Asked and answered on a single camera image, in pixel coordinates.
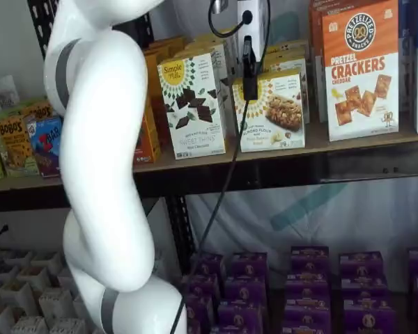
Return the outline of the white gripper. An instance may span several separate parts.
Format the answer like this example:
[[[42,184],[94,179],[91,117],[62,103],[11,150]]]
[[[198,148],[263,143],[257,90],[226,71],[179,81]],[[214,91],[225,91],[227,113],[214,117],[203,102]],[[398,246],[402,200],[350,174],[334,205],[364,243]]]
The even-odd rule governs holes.
[[[237,32],[238,51],[242,55],[242,84],[244,100],[258,99],[256,56],[261,56],[265,45],[267,5],[266,1],[237,1],[238,21],[244,12],[250,12],[251,22],[244,24]]]

